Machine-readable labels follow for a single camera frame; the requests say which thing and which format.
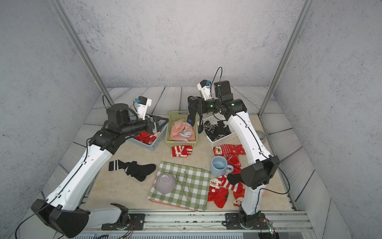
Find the black blue sport sock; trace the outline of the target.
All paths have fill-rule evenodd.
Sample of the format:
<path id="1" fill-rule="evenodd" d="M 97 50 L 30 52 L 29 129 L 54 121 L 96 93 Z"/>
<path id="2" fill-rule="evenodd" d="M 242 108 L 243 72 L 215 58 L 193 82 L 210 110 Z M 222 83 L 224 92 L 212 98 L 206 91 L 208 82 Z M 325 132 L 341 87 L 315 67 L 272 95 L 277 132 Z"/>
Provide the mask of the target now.
<path id="1" fill-rule="evenodd" d="M 204 131 L 211 141 L 215 141 L 219 137 L 218 127 L 218 124 L 212 124 L 208 120 L 204 123 Z"/>

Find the pink sock with teal leaves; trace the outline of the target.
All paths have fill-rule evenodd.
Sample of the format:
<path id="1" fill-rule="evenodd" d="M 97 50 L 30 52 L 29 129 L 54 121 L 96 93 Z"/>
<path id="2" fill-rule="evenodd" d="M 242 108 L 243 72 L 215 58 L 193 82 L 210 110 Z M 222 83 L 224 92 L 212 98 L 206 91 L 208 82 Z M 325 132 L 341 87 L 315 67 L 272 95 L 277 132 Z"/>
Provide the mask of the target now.
<path id="1" fill-rule="evenodd" d="M 188 122 L 185 122 L 184 119 L 174 122 L 170 138 L 173 141 L 196 141 L 194 128 Z"/>

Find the black sock with white label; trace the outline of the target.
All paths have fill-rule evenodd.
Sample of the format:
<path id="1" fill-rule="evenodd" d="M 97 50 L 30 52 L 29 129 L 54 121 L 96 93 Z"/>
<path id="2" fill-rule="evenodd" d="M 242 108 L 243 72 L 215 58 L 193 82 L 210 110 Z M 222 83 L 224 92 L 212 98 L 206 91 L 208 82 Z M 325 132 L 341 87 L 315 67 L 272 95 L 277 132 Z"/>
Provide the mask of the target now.
<path id="1" fill-rule="evenodd" d="M 188 119 L 187 122 L 191 126 L 195 126 L 197 115 L 199 115 L 199 126 L 198 133 L 202 133 L 204 130 L 203 125 L 203 108 L 204 108 L 204 99 L 202 97 L 189 96 L 188 97 Z"/>

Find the red bear Christmas sock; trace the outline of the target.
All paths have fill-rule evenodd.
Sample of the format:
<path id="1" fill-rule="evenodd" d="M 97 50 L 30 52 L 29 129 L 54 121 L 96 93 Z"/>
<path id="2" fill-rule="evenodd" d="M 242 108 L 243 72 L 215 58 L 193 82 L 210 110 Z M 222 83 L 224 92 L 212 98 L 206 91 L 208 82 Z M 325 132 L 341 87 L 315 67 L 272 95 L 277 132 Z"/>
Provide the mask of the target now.
<path id="1" fill-rule="evenodd" d="M 157 133 L 147 133 L 147 132 L 141 132 L 138 136 L 136 136 L 134 139 L 138 140 L 144 144 L 152 145 L 153 142 L 161 135 L 161 131 Z"/>

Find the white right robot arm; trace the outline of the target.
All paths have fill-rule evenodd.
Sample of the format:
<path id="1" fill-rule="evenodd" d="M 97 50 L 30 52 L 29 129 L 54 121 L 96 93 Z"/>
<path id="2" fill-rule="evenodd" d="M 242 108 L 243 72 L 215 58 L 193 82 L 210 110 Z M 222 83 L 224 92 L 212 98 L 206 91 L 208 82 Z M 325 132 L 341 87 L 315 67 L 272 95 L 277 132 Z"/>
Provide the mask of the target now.
<path id="1" fill-rule="evenodd" d="M 196 115 L 220 113 L 228 125 L 237 134 L 240 145 L 221 145 L 214 148 L 216 156 L 222 156 L 225 162 L 233 161 L 239 154 L 245 154 L 248 166 L 234 174 L 218 176 L 213 180 L 213 189 L 244 192 L 240 210 L 246 217 L 254 217 L 260 212 L 260 201 L 266 185 L 277 171 L 280 160 L 273 156 L 261 142 L 250 122 L 247 108 L 241 99 L 208 99 L 202 97 L 188 98 L 188 122 L 195 124 Z"/>

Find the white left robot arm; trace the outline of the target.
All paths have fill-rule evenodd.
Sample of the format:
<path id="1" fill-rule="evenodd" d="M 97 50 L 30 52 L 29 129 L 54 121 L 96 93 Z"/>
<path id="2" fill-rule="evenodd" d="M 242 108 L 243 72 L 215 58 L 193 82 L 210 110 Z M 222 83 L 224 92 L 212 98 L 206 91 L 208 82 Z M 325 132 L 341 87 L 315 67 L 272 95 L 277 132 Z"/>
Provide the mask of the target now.
<path id="1" fill-rule="evenodd" d="M 83 210 L 80 202 L 103 165 L 117 152 L 126 139 L 141 132 L 161 131 L 168 118 L 136 113 L 127 104 L 114 104 L 106 110 L 107 120 L 97 131 L 71 172 L 45 200 L 31 206 L 34 214 L 48 227 L 68 238 L 84 229 L 106 225 L 116 230 L 132 226 L 128 209 L 112 203 L 106 209 Z"/>

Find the white plastic basket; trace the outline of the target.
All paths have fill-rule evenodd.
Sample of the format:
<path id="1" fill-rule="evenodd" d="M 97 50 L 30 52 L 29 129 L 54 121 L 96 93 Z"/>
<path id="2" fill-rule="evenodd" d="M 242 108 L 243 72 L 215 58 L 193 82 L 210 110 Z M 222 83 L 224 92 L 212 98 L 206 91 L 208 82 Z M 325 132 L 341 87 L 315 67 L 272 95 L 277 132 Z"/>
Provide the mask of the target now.
<path id="1" fill-rule="evenodd" d="M 222 120 L 222 121 L 224 121 L 225 125 L 229 126 L 227 120 L 224 117 L 224 115 L 219 114 L 219 113 L 216 113 L 216 114 L 213 114 L 211 116 L 203 118 L 203 124 L 207 120 L 210 121 L 212 124 L 217 124 L 217 122 L 219 120 Z M 235 132 L 233 127 L 229 126 L 229 129 L 231 130 L 231 134 L 230 135 L 225 136 L 225 137 L 218 137 L 215 141 L 211 141 L 210 138 L 206 135 L 204 130 L 202 132 L 202 136 L 206 139 L 206 141 L 211 146 L 211 148 L 214 148 L 216 146 L 220 146 L 220 145 L 226 144 L 229 140 L 234 139 L 234 138 L 237 137 L 237 133 Z"/>

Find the light green plastic basket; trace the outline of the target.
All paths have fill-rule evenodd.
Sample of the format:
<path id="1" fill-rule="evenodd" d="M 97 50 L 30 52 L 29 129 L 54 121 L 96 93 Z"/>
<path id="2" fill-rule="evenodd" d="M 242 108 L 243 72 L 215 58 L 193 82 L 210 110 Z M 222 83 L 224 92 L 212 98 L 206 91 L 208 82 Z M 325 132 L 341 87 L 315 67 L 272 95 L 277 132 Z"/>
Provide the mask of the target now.
<path id="1" fill-rule="evenodd" d="M 170 111 L 168 118 L 169 118 L 169 122 L 168 122 L 168 126 L 167 126 L 166 137 L 165 137 L 166 144 L 169 147 L 179 146 L 179 145 L 190 145 L 192 147 L 196 147 L 197 142 L 198 142 L 199 117 L 196 117 L 197 122 L 193 126 L 193 130 L 195 133 L 195 140 L 194 141 L 179 141 L 179 140 L 176 141 L 176 140 L 172 140 L 172 138 L 171 138 L 171 129 L 172 129 L 172 126 L 175 125 L 175 122 L 177 122 L 181 119 L 183 119 L 183 122 L 188 122 L 187 121 L 188 114 L 186 111 Z"/>

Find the light blue plastic basket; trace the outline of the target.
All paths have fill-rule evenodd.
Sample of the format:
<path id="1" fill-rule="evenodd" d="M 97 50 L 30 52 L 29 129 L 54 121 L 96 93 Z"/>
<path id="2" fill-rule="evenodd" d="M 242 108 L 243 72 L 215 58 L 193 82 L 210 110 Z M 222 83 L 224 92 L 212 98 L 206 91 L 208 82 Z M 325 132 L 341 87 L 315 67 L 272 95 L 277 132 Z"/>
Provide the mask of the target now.
<path id="1" fill-rule="evenodd" d="M 164 138 L 167 130 L 167 124 L 163 124 L 162 126 L 164 126 L 164 128 L 157 133 L 141 132 L 138 136 L 129 138 L 127 139 L 127 141 L 137 144 L 138 146 L 149 149 L 151 151 L 154 151 L 161 142 L 161 140 Z"/>

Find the red snowflake sock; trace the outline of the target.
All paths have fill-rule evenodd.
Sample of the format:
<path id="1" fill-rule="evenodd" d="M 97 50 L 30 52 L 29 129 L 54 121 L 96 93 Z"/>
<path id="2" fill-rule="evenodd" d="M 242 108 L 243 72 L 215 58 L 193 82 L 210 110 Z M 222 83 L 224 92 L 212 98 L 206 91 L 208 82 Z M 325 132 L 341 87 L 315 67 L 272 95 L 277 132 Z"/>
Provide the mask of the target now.
<path id="1" fill-rule="evenodd" d="M 221 146 L 214 147 L 213 152 L 215 156 L 223 156 L 226 158 L 228 165 L 231 165 L 234 168 L 232 172 L 233 174 L 238 174 L 241 172 L 241 163 L 238 156 L 246 154 L 241 144 L 223 144 Z"/>

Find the grey striped ceramic mug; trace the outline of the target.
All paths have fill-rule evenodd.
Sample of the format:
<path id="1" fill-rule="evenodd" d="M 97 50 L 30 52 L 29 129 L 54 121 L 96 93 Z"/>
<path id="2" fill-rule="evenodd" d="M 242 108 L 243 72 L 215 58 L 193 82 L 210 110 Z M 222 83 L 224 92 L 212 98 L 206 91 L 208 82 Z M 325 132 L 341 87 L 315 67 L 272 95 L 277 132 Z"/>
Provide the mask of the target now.
<path id="1" fill-rule="evenodd" d="M 260 141 L 264 143 L 266 141 L 266 135 L 262 131 L 256 131 L 257 136 L 259 137 Z"/>

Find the red white striped Santa sock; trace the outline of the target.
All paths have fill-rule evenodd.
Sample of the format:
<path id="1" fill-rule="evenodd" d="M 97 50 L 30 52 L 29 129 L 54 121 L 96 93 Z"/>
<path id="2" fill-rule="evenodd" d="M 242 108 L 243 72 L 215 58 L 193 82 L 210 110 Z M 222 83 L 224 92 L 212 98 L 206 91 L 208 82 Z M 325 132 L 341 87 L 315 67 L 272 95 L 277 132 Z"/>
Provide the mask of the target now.
<path id="1" fill-rule="evenodd" d="M 227 189 L 231 190 L 235 193 L 240 193 L 243 191 L 244 187 L 242 183 L 237 183 L 237 184 L 231 184 L 226 175 L 212 178 L 210 180 L 210 191 L 213 193 L 219 192 L 220 190 Z"/>

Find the green white checkered cloth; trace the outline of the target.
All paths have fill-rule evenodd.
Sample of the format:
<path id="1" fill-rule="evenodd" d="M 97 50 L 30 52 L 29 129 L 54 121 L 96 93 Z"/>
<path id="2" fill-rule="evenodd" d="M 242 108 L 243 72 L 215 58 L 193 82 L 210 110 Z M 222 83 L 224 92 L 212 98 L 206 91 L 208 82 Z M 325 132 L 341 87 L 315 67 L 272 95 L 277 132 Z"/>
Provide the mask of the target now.
<path id="1" fill-rule="evenodd" d="M 156 186 L 165 174 L 175 179 L 175 188 L 167 194 L 161 193 Z M 147 198 L 156 203 L 204 211 L 207 209 L 210 180 L 211 173 L 205 169 L 162 161 Z"/>

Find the red Santa sock front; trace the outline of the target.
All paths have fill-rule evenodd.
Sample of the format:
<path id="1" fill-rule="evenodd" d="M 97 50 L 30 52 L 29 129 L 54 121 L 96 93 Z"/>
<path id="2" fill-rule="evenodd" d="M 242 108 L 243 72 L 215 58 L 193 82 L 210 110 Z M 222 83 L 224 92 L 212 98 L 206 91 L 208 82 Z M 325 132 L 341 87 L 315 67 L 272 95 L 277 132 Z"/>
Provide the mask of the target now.
<path id="1" fill-rule="evenodd" d="M 233 205 L 236 207 L 240 207 L 242 202 L 244 201 L 245 190 L 243 189 L 240 192 L 233 192 L 233 196 Z"/>

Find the right aluminium frame post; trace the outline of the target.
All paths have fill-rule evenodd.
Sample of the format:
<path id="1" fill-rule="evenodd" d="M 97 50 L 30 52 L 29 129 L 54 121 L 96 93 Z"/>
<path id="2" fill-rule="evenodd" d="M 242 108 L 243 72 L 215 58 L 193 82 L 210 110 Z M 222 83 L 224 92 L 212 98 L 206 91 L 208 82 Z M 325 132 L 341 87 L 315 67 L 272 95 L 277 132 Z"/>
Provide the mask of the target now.
<path id="1" fill-rule="evenodd" d="M 293 49 L 294 49 L 296 43 L 298 42 L 298 39 L 301 35 L 303 27 L 304 27 L 304 25 L 305 25 L 305 23 L 309 17 L 309 14 L 312 10 L 313 4 L 314 4 L 314 0 L 304 1 L 301 12 L 300 12 L 299 17 L 297 19 L 297 22 L 293 28 L 293 31 L 290 35 L 287 46 L 286 46 L 284 53 L 282 55 L 282 58 L 280 60 L 280 63 L 278 65 L 276 72 L 273 76 L 273 79 L 269 85 L 265 99 L 261 105 L 260 111 L 258 113 L 259 118 L 261 118 L 263 116 L 263 114 L 265 113 L 265 111 L 268 107 L 269 102 L 271 101 L 271 97 L 274 94 L 274 92 L 278 86 L 278 83 L 280 82 L 280 79 L 281 79 L 282 74 L 283 74 L 283 72 L 287 66 L 287 63 L 288 63 L 290 57 L 291 57 Z"/>

